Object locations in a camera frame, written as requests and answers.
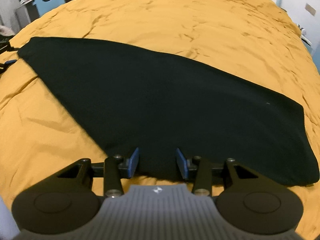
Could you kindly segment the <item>pile of clothes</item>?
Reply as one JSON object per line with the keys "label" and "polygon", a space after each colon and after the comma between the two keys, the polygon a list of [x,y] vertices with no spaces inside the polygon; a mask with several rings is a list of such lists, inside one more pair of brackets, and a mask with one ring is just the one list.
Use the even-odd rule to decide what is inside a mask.
{"label": "pile of clothes", "polygon": [[1,45],[7,43],[15,36],[15,33],[8,27],[0,25],[0,43]]}

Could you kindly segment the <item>black pants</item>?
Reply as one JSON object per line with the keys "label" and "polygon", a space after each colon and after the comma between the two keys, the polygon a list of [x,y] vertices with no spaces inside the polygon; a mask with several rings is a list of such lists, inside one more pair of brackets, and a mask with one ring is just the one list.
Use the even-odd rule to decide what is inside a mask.
{"label": "black pants", "polygon": [[303,107],[182,56],[81,38],[33,37],[18,51],[108,155],[139,148],[138,174],[178,180],[175,153],[234,158],[286,186],[319,180]]}

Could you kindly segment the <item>blue nightstand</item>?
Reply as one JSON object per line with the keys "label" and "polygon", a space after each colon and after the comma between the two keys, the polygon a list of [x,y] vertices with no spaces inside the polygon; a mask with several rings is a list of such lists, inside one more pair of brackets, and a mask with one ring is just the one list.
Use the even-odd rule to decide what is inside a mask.
{"label": "blue nightstand", "polygon": [[301,36],[300,36],[300,38],[301,38],[303,44],[306,46],[308,52],[309,52],[310,54],[312,54],[312,51],[313,51],[313,49],[312,49],[312,43],[311,43],[311,41],[306,37],[306,29],[303,28],[303,27],[300,26],[300,25],[298,25],[298,27],[299,27],[299,29],[300,29],[300,31],[301,31]]}

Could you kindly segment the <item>white desk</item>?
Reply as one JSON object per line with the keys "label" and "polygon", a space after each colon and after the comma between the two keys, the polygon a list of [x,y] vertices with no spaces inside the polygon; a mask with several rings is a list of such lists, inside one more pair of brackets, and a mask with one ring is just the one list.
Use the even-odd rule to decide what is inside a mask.
{"label": "white desk", "polygon": [[15,9],[15,16],[20,29],[23,29],[29,23],[40,17],[34,0],[26,0]]}

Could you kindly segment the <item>yellow bed cover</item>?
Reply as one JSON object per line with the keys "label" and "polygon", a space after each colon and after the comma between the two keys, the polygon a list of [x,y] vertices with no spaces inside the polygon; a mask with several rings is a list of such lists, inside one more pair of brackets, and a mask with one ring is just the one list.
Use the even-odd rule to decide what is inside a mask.
{"label": "yellow bed cover", "polygon": [[[275,90],[304,108],[319,156],[319,73],[300,29],[270,0],[74,0],[46,13],[10,41],[32,37],[110,40],[181,55]],[[1,203],[102,150],[17,54],[1,76]]]}

